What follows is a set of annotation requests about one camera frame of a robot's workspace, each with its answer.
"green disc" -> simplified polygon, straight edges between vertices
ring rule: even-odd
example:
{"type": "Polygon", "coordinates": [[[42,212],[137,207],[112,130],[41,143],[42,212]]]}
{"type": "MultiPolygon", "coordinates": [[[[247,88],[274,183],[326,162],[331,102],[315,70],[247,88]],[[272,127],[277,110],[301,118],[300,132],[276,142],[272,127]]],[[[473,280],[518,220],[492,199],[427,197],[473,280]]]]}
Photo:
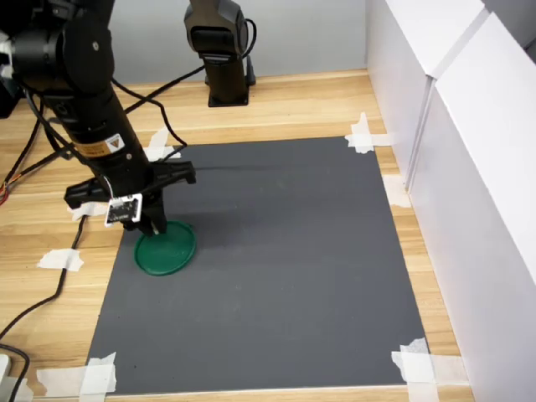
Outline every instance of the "green disc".
{"type": "Polygon", "coordinates": [[[189,225],[168,222],[167,233],[140,237],[134,259],[149,275],[169,275],[189,263],[195,254],[195,245],[195,234],[189,225]]]}

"masking tape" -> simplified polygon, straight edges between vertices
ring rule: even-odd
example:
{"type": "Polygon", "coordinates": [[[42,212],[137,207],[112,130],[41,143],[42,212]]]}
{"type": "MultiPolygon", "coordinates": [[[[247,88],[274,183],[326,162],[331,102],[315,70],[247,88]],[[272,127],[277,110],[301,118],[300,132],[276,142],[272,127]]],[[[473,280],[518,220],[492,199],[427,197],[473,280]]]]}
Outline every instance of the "masking tape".
{"type": "MultiPolygon", "coordinates": [[[[155,162],[162,159],[174,151],[173,147],[166,147],[168,134],[169,131],[166,127],[161,128],[152,136],[151,141],[149,142],[149,147],[143,148],[149,162],[155,162]]],[[[180,152],[177,152],[172,156],[172,159],[180,157],[180,152]]]]}
{"type": "MultiPolygon", "coordinates": [[[[4,377],[0,383],[0,400],[9,400],[11,392],[17,379],[15,377],[4,377]]],[[[34,392],[28,387],[28,380],[23,379],[22,383],[18,387],[17,396],[15,402],[32,402],[34,399],[34,392]]]]}
{"type": "Polygon", "coordinates": [[[45,368],[37,370],[38,381],[51,398],[80,397],[83,402],[102,402],[106,394],[116,391],[116,354],[92,358],[84,367],[45,368]]]}
{"type": "Polygon", "coordinates": [[[48,268],[51,270],[62,270],[78,272],[84,261],[80,258],[80,252],[73,249],[51,250],[43,255],[37,264],[38,268],[48,268]]]}
{"type": "Polygon", "coordinates": [[[388,134],[370,134],[367,114],[361,113],[359,122],[352,124],[352,134],[345,136],[348,147],[354,147],[357,153],[374,151],[374,147],[390,147],[391,141],[388,134]]]}
{"type": "Polygon", "coordinates": [[[469,386],[461,357],[428,354],[424,338],[400,345],[391,358],[408,385],[410,402],[439,402],[438,385],[469,386]]]}
{"type": "Polygon", "coordinates": [[[88,215],[88,216],[106,215],[106,212],[108,210],[108,205],[91,201],[89,203],[82,204],[80,208],[77,208],[77,209],[67,208],[67,210],[73,214],[73,220],[75,221],[75,220],[80,219],[83,215],[88,215]]]}
{"type": "Polygon", "coordinates": [[[382,179],[389,205],[411,208],[410,196],[406,192],[404,178],[399,174],[384,174],[382,179]]]}

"warning label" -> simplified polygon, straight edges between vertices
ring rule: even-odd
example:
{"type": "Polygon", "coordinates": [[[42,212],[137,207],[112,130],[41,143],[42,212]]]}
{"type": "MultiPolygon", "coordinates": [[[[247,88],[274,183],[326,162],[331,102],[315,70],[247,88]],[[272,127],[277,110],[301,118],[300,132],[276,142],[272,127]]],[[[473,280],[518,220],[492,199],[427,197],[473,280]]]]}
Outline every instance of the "warning label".
{"type": "Polygon", "coordinates": [[[119,151],[125,146],[119,133],[106,138],[104,141],[91,144],[75,144],[76,149],[85,157],[105,157],[119,151]]]}

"wooden surface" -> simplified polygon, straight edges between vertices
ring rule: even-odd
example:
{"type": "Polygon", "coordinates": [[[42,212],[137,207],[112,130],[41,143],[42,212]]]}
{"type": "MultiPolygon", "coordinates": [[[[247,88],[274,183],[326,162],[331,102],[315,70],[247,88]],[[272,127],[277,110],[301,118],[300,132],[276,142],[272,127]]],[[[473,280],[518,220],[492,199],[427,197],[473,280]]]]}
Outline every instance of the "wooden surface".
{"type": "MultiPolygon", "coordinates": [[[[132,85],[148,93],[158,85],[132,85]]],[[[132,98],[118,92],[124,106],[132,98]]],[[[182,83],[159,97],[167,107],[170,122],[191,144],[263,141],[308,137],[339,137],[350,133],[362,111],[373,134],[385,133],[366,71],[266,77],[252,88],[250,105],[209,109],[208,89],[201,82],[182,83]]],[[[162,128],[158,108],[143,106],[129,115],[140,140],[148,145],[151,135],[162,128]]],[[[34,124],[28,107],[21,102],[6,121],[0,121],[0,176],[13,165],[34,124]]],[[[33,147],[25,166],[50,153],[43,135],[33,147]]],[[[391,148],[376,148],[382,174],[398,173],[391,148]]],[[[54,293],[59,271],[36,268],[51,249],[69,248],[77,223],[63,201],[68,185],[90,176],[75,160],[62,159],[23,179],[9,200],[0,207],[0,327],[19,312],[54,293]]],[[[413,209],[392,208],[406,265],[433,354],[458,355],[441,294],[426,254],[413,209]]],[[[4,339],[6,344],[27,352],[32,365],[29,383],[36,395],[44,387],[36,380],[36,369],[68,368],[85,364],[90,342],[111,269],[121,239],[121,227],[105,229],[102,217],[89,219],[80,243],[85,262],[80,272],[67,275],[61,298],[24,318],[4,339]]],[[[21,368],[18,360],[12,375],[21,368]]],[[[351,389],[308,389],[116,397],[110,400],[342,400],[404,401],[405,386],[351,389]]],[[[441,400],[470,401],[465,388],[441,390],[441,400]]]]}

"gray wall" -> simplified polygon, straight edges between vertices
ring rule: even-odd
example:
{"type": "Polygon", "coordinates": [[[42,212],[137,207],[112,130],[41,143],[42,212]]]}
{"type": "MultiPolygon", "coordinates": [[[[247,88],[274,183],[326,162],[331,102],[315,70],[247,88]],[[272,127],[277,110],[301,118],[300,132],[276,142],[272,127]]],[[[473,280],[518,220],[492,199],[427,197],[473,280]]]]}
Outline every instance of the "gray wall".
{"type": "Polygon", "coordinates": [[[525,47],[536,38],[536,0],[482,0],[525,47]]]}
{"type": "MultiPolygon", "coordinates": [[[[236,2],[259,29],[251,54],[257,75],[365,68],[365,0],[236,2]]],[[[116,0],[111,32],[119,81],[172,80],[202,64],[186,39],[188,4],[116,0]]]]}

